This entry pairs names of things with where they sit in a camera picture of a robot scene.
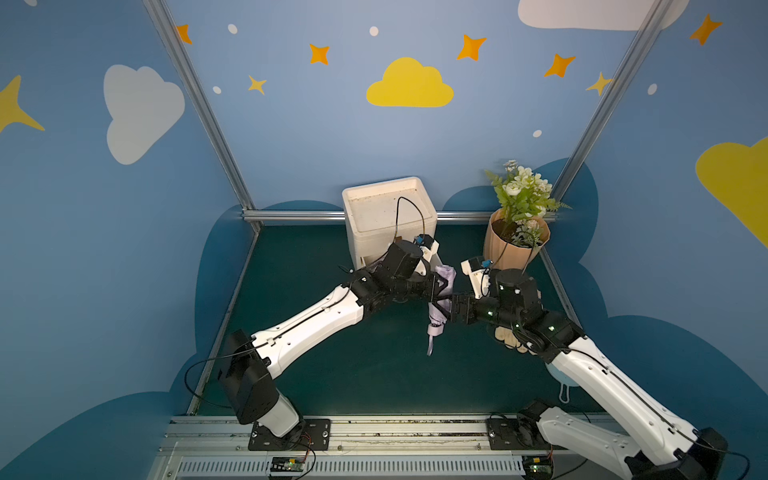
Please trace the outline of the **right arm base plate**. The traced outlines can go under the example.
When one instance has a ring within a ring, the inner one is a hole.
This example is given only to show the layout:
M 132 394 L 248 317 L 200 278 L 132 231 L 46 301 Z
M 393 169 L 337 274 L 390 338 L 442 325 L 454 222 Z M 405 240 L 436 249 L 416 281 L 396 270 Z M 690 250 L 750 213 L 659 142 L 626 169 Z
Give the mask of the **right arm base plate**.
M 531 421 L 493 415 L 485 420 L 488 442 L 492 450 L 563 450 L 553 446 Z

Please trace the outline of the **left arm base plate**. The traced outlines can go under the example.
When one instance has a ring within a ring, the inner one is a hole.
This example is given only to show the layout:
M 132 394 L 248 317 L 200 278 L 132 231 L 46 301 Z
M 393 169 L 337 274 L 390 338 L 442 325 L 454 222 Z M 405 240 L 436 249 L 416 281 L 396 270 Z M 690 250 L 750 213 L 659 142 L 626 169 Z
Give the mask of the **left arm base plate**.
M 248 442 L 249 451 L 327 451 L 332 422 L 328 418 L 302 419 L 285 436 L 274 435 L 265 426 L 255 424 Z

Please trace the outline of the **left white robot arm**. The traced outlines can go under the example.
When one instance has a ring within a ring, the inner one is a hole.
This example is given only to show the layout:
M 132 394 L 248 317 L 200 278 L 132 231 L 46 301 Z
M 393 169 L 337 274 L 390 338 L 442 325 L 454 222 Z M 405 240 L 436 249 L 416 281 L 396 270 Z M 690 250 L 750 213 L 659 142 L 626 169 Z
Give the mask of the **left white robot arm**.
M 433 300 L 444 288 L 437 272 L 439 243 L 427 234 L 396 240 L 373 264 L 293 317 L 265 330 L 237 330 L 222 344 L 217 380 L 238 422 L 256 424 L 285 439 L 301 415 L 275 385 L 298 358 L 335 333 L 395 302 Z

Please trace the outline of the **right circuit board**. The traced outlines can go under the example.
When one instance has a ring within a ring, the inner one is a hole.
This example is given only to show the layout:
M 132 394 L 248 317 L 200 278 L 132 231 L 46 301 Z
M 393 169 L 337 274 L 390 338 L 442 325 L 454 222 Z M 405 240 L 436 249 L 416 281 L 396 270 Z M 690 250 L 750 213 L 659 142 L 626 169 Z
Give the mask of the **right circuit board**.
M 553 478 L 553 461 L 550 457 L 524 456 L 522 467 L 525 480 L 551 480 Z

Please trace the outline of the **beige work gloves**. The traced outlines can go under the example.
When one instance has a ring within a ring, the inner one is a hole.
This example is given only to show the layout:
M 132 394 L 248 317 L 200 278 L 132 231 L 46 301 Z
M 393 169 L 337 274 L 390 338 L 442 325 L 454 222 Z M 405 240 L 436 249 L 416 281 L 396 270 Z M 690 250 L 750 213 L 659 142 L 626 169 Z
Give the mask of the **beige work gloves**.
M 496 303 L 500 325 L 496 327 L 495 338 L 519 353 L 541 353 L 544 340 L 535 330 L 536 322 L 544 313 L 539 289 L 509 288 Z

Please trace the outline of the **aluminium back rail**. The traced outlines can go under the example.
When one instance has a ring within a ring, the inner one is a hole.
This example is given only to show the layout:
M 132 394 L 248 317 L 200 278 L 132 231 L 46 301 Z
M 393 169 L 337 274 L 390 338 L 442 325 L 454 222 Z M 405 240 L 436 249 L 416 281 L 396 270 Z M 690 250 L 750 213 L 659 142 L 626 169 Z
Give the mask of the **aluminium back rail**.
M 436 214 L 438 223 L 481 224 L 492 216 L 487 211 L 441 211 Z M 344 223 L 344 211 L 306 210 L 244 210 L 242 218 L 248 222 L 332 222 Z

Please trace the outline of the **flower plant in pot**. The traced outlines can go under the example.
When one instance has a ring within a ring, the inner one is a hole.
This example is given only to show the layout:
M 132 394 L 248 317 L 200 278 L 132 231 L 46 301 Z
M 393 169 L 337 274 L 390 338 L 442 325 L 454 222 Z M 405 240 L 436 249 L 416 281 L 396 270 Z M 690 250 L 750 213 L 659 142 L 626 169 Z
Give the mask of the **flower plant in pot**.
M 552 197 L 553 185 L 531 168 L 508 160 L 487 176 L 499 202 L 489 219 L 483 256 L 499 270 L 524 270 L 550 239 L 545 215 L 566 205 Z

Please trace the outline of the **circuit board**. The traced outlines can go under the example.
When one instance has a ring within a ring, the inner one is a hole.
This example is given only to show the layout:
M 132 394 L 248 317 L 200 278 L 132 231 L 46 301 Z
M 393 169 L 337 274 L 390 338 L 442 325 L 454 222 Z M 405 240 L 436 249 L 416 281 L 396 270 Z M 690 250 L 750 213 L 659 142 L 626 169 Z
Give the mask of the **circuit board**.
M 298 477 L 305 473 L 306 461 L 298 457 L 272 457 L 269 464 L 270 476 Z
M 551 480 L 553 478 L 553 461 L 550 457 L 524 456 L 522 467 L 525 480 Z

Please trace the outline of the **left circuit board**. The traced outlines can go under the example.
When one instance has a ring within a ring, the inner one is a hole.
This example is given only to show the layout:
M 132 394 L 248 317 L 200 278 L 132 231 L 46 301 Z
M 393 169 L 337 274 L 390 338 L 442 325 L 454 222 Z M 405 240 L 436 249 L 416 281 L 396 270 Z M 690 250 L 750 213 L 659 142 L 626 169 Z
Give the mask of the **left circuit board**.
M 269 464 L 270 476 L 298 477 L 305 473 L 306 461 L 298 457 L 272 457 Z

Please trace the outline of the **white three-drawer cabinet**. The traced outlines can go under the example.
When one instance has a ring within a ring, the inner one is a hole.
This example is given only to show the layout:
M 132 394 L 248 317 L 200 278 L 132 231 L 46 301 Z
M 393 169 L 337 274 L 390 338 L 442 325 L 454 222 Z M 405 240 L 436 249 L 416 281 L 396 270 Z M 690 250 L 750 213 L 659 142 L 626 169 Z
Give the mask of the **white three-drawer cabinet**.
M 354 268 L 373 263 L 395 237 L 435 235 L 438 215 L 417 177 L 350 187 L 342 192 Z

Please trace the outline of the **blue hand brush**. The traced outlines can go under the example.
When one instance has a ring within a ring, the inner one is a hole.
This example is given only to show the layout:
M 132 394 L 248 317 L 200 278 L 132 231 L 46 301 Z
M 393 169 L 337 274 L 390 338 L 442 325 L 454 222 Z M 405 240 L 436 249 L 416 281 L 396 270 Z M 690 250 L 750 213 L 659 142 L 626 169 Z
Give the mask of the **blue hand brush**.
M 571 390 L 574 388 L 579 388 L 580 385 L 564 372 L 555 367 L 552 363 L 547 364 L 546 369 L 549 374 L 560 384 L 560 390 L 558 394 L 559 401 L 563 404 L 568 404 L 571 400 Z

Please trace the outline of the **aluminium front rail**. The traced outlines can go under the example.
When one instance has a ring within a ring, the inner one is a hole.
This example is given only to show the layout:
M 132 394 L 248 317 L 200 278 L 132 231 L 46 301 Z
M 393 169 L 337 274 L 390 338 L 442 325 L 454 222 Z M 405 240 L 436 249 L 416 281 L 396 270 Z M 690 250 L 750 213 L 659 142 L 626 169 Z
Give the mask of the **aluminium front rail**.
M 175 417 L 150 469 L 151 479 L 524 479 L 524 456 L 547 456 L 552 479 L 616 479 L 566 449 L 492 450 L 485 420 L 493 415 L 347 415 L 332 422 L 327 451 L 249 451 L 253 426 L 228 416 Z M 606 414 L 571 414 L 606 430 L 622 428 Z M 306 461 L 298 477 L 270 476 L 272 457 Z

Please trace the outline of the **aluminium rail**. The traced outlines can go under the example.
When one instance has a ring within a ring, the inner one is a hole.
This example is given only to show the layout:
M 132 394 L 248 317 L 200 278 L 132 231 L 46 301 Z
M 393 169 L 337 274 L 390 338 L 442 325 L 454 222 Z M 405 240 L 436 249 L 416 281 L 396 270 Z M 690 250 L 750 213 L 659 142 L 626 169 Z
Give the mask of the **aluminium rail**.
M 493 415 L 347 415 L 332 422 L 327 451 L 249 451 L 253 426 L 228 416 L 175 417 L 150 469 L 151 479 L 524 479 L 524 456 L 547 456 L 552 479 L 616 479 L 566 449 L 492 450 L 485 420 Z M 571 414 L 606 430 L 622 428 L 606 414 Z M 306 461 L 298 477 L 270 476 L 272 457 Z
M 481 224 L 492 216 L 487 211 L 441 211 L 436 214 L 438 223 Z M 244 210 L 242 218 L 248 222 L 332 222 L 344 223 L 344 211 L 306 210 Z

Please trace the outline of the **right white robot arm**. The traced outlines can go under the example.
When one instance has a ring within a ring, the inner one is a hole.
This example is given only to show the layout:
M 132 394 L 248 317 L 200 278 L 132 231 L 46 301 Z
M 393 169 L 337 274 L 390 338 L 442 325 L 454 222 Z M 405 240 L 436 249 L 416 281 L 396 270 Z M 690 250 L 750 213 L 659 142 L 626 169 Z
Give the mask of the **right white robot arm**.
M 519 415 L 532 435 L 564 447 L 622 479 L 715 479 L 728 448 L 712 428 L 697 429 L 637 385 L 564 313 L 546 309 L 533 277 L 483 260 L 462 264 L 473 291 L 456 295 L 453 312 L 487 322 L 510 348 L 565 375 L 622 428 L 621 433 L 534 402 Z

